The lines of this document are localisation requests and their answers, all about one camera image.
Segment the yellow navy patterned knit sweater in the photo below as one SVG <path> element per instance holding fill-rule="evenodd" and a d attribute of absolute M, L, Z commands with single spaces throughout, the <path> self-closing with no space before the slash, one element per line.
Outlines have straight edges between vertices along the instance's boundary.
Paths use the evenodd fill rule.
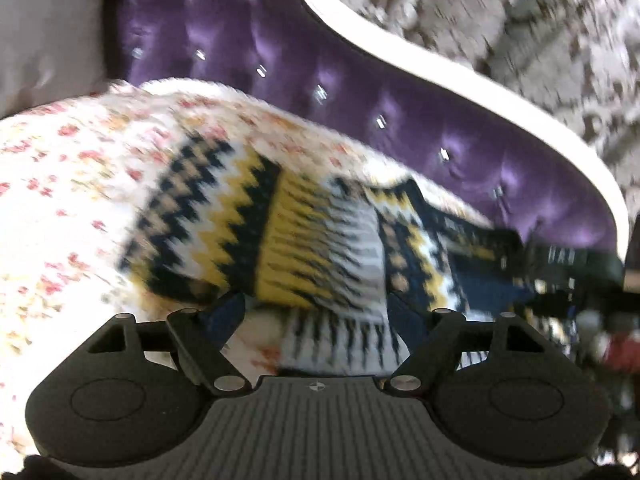
<path fill-rule="evenodd" d="M 146 292 L 246 302 L 246 339 L 280 372 L 392 374 L 448 308 L 472 321 L 540 313 L 511 270 L 518 234 L 432 207 L 416 182 L 377 188 L 289 170 L 192 136 L 160 177 L 120 265 Z"/>

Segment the floral quilted bedspread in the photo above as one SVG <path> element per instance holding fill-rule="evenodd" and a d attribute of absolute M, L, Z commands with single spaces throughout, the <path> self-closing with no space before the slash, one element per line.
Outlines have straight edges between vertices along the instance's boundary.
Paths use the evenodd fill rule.
<path fill-rule="evenodd" d="M 382 153 L 223 84 L 118 82 L 98 96 L 1 124 L 1 467 L 35 453 L 25 405 L 43 378 L 115 314 L 156 321 L 117 267 L 139 211 L 191 132 L 240 140 L 306 174 L 377 185 L 409 175 Z"/>

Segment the damask patterned curtain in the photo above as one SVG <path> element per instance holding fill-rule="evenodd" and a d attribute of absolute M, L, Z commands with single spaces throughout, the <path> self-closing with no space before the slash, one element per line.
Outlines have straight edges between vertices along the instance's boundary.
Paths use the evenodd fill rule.
<path fill-rule="evenodd" d="M 341 0 L 564 122 L 639 211 L 639 0 Z"/>

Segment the purple tufted chaise backrest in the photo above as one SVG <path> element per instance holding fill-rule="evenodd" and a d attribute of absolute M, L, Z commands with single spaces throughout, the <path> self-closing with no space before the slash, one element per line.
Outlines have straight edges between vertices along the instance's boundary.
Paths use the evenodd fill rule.
<path fill-rule="evenodd" d="M 424 174 L 522 237 L 625 255 L 610 170 L 540 108 L 340 0 L 104 0 L 107 73 L 228 84 Z"/>

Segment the grey satin cushion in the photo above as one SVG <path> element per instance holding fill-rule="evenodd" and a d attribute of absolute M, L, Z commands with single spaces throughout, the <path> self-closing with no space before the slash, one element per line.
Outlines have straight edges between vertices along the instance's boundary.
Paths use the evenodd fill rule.
<path fill-rule="evenodd" d="M 99 90 L 103 0 L 1 0 L 1 116 Z"/>

